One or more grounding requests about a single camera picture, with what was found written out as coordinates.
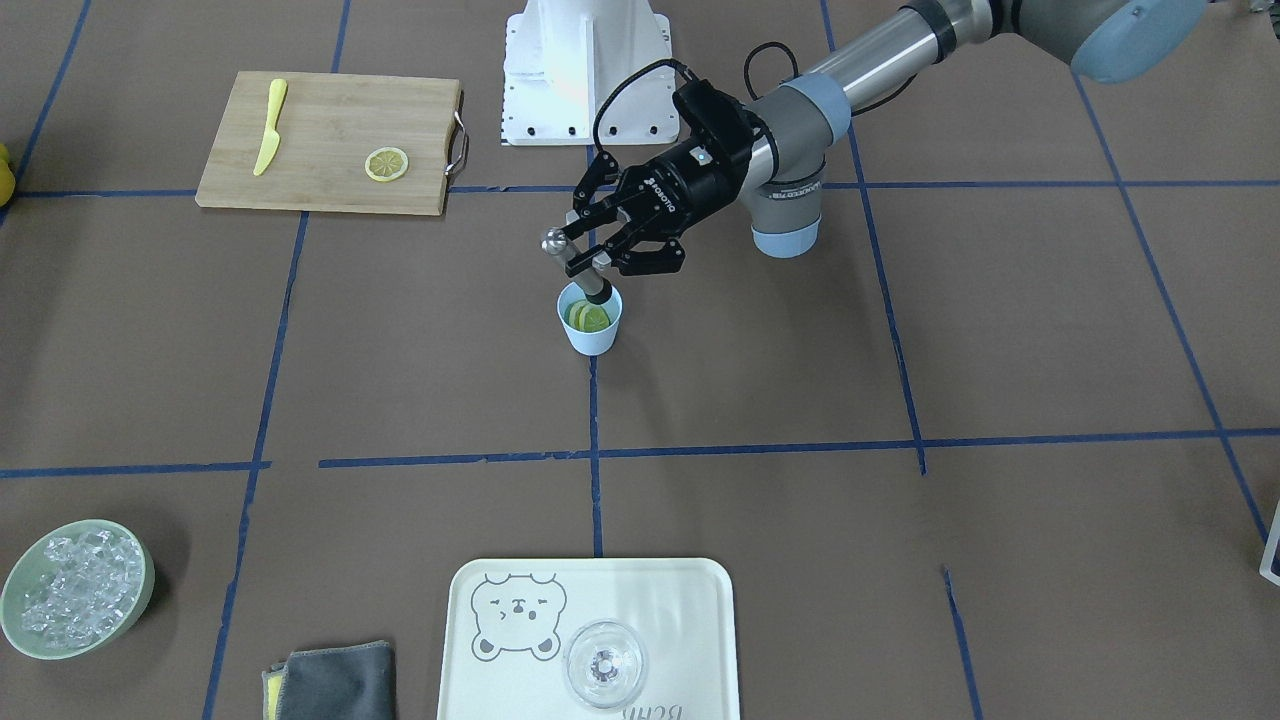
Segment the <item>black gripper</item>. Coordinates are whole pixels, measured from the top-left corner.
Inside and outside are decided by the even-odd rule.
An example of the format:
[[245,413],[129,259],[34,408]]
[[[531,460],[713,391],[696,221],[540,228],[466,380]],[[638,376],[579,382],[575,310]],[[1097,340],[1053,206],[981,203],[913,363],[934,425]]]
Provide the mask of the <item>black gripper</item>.
[[[589,213],[593,197],[607,184],[616,186],[616,211],[621,228],[603,243],[584,252],[621,275],[658,275],[680,272],[687,254],[680,243],[685,231],[733,201],[744,184],[753,142],[740,149],[716,149],[686,140],[641,165],[623,172],[611,152],[595,152],[573,190],[572,218]],[[582,222],[564,225],[576,240],[593,231]]]

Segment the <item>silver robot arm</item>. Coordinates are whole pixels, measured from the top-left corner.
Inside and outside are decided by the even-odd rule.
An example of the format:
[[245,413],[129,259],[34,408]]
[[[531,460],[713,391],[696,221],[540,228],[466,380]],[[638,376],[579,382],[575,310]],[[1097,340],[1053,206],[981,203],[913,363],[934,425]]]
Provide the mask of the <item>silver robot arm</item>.
[[[541,250],[591,297],[607,269],[621,275],[676,273],[682,234],[733,202],[756,249],[796,258],[817,242],[827,150],[858,117],[892,102],[925,69],[960,47],[1016,35],[1103,85],[1144,74],[1196,28],[1204,1],[904,1],[883,23],[774,88],[742,101],[672,56],[614,87],[591,127],[595,158],[573,190],[563,225]],[[653,159],[621,167],[602,140],[605,111],[654,70],[681,85],[672,102],[689,135]]]

